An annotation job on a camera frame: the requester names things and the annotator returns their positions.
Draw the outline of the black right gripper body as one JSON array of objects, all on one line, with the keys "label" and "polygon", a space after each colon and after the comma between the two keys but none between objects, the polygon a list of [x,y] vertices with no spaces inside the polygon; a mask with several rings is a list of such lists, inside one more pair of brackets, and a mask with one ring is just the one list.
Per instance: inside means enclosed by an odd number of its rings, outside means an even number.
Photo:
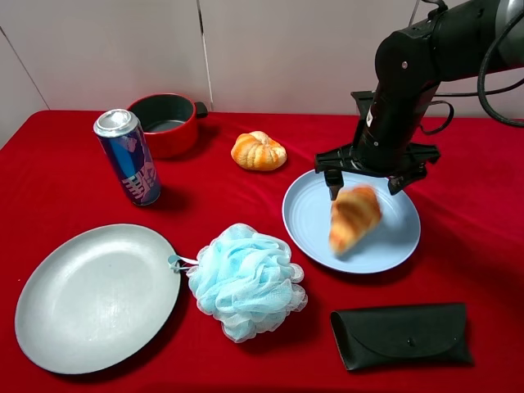
[{"label": "black right gripper body", "polygon": [[349,143],[317,154],[314,170],[317,174],[339,170],[375,178],[407,178],[425,174],[426,163],[435,164],[439,159],[440,152],[435,145],[411,142],[404,149],[396,151]]}]

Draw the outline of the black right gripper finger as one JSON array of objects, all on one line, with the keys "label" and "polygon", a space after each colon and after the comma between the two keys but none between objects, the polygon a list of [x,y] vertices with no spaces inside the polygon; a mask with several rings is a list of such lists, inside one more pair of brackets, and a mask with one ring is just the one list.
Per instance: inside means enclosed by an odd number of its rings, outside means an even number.
[{"label": "black right gripper finger", "polygon": [[406,169],[402,169],[399,173],[388,177],[387,186],[389,193],[391,195],[396,195],[410,184],[425,179],[426,176],[427,169],[425,163],[416,164]]},{"label": "black right gripper finger", "polygon": [[329,190],[330,199],[335,201],[339,191],[344,187],[342,172],[338,169],[324,171],[324,180]]}]

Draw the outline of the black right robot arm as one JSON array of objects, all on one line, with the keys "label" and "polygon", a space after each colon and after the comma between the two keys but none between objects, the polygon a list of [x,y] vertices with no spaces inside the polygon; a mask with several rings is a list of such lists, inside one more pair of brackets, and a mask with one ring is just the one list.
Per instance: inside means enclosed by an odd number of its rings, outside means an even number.
[{"label": "black right robot arm", "polygon": [[378,84],[353,92],[359,122],[351,143],[316,155],[331,200],[344,186],[343,173],[387,178],[390,194],[427,176],[440,152],[412,141],[427,108],[444,103],[441,83],[477,78],[477,97],[492,119],[515,128],[521,120],[501,115],[488,102],[488,74],[523,66],[523,3],[467,1],[448,7],[436,1],[425,20],[396,30],[375,55]]}]

